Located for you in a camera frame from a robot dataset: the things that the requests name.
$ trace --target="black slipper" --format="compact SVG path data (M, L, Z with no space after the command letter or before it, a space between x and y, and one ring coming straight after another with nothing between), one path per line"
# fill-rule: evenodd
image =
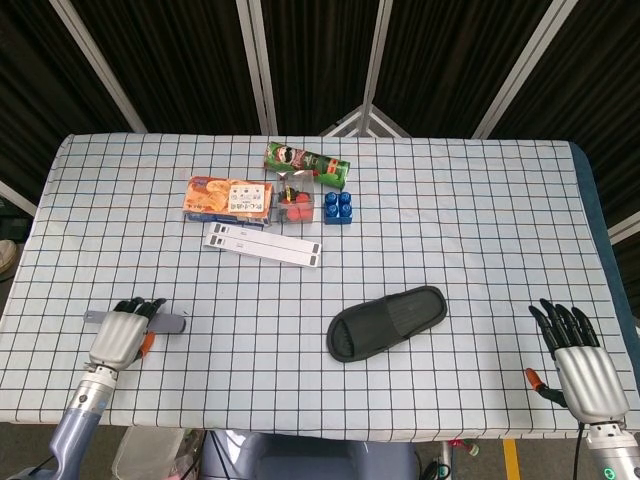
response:
M327 347L340 362L364 360L431 328L447 314L442 292L418 287L354 305L331 321Z

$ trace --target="white checkered tablecloth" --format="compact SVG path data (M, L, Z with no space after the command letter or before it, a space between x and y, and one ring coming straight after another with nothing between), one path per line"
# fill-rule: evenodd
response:
M571 415L527 307L593 319L640 427L639 398L565 142L281 137L351 162L354 221L273 225L322 243L321 267L202 247L186 222L192 175L275 180L265 137L104 134L60 147L0 323L0 420L57 422L98 329L88 309L166 297L187 317L121 373L103 422L329 438L565 436ZM317 186L316 205L328 188ZM325 332L344 308L430 284L449 306L430 331L339 363Z

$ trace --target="blue toy block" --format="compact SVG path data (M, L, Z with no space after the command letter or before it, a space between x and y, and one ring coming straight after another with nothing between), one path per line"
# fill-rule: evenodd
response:
M347 225L351 223L351 194L342 192L339 196L333 192L324 196L324 223L326 225Z

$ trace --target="robotic hand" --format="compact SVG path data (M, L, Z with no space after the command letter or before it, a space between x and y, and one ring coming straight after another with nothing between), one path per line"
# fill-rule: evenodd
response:
M531 369L526 371L529 382L544 398L568 407L578 422L589 425L587 446L602 478L640 479L640 448L625 431L629 403L589 318L576 307L569 311L545 299L540 303L546 315L534 306L529 311L555 361L562 391L548 388Z
M118 373L142 358L151 348L155 334L148 325L164 298L145 302L136 297L119 302L106 314L89 351L75 395L49 443L58 469L28 468L10 480L56 479L76 480L89 441L107 407L118 380Z

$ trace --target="snack box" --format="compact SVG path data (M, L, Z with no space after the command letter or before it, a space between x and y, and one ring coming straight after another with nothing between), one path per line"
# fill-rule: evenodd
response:
M265 182L191 177L183 211L189 220L269 225L273 186Z

